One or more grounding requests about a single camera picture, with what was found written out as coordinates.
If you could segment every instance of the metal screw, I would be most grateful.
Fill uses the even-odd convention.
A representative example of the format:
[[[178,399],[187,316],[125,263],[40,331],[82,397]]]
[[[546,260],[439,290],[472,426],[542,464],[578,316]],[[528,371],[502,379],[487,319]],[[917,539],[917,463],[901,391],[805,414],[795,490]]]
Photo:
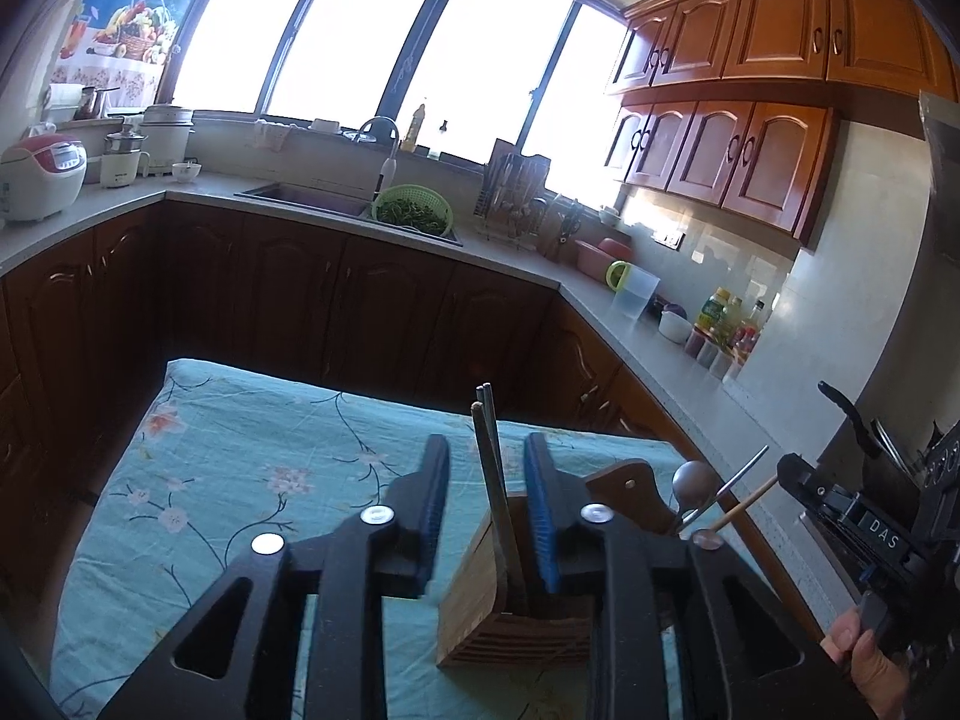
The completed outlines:
[[[589,503],[580,509],[580,517],[586,519],[587,522],[601,525],[613,519],[613,509],[604,506],[602,503]]]
[[[283,536],[279,533],[261,533],[253,538],[250,546],[257,555],[272,555],[283,549]]]
[[[707,549],[710,552],[720,549],[726,543],[720,533],[712,531],[710,528],[700,528],[699,531],[694,531],[690,536],[690,541],[701,549]]]
[[[394,518],[394,510],[389,506],[368,506],[360,512],[360,519],[368,525],[385,525]]]

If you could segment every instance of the plastic pitcher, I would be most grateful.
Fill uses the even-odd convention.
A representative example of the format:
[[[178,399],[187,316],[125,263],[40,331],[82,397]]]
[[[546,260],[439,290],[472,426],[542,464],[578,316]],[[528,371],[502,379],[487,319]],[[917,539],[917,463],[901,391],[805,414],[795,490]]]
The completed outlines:
[[[613,291],[613,308],[636,321],[653,297],[659,276],[617,260],[607,269],[607,286]]]

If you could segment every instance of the kitchen sink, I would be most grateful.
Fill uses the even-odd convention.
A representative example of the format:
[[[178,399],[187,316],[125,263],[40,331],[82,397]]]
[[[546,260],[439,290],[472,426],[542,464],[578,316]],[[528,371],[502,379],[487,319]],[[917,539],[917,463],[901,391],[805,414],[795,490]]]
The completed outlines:
[[[342,217],[361,218],[368,213],[370,203],[358,197],[349,197],[345,194],[335,194],[324,189],[299,187],[296,184],[267,184],[265,187],[239,191],[237,196],[253,197],[258,200],[274,200],[288,205],[299,205],[304,208],[315,208],[318,211],[327,211],[330,214]]]
[[[412,227],[396,227],[387,224],[385,221],[377,221],[370,216],[371,204],[367,200],[361,200],[358,197],[350,197],[346,194],[336,194],[334,191],[325,189],[312,189],[310,187],[301,187],[296,184],[284,184],[280,181],[274,184],[267,184],[265,187],[251,189],[251,191],[237,191],[238,197],[252,197],[257,200],[272,200],[281,202],[285,205],[296,205],[301,208],[312,208],[327,214],[336,214],[340,217],[357,218],[371,224],[380,224],[383,227],[392,227],[395,230],[411,235],[419,235],[422,238],[429,238],[431,241],[437,241],[440,244],[454,245],[462,247],[463,242],[457,237],[452,229],[446,235],[429,235],[421,233]]]

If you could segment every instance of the human hand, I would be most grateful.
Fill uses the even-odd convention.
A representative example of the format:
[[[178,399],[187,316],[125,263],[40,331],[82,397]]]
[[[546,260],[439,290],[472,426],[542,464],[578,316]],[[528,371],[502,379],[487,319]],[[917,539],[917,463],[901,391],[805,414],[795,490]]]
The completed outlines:
[[[880,651],[873,631],[861,634],[856,608],[833,621],[820,646],[837,665],[851,653],[850,676],[870,709],[880,720],[899,720],[906,698],[906,674]]]

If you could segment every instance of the green vegetables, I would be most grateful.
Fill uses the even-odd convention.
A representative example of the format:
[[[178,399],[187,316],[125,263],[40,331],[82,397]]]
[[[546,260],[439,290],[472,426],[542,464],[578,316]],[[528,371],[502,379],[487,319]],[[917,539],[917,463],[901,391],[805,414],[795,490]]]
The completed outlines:
[[[386,200],[377,210],[376,218],[398,227],[414,227],[428,235],[442,235],[446,230],[444,218],[406,197]]]

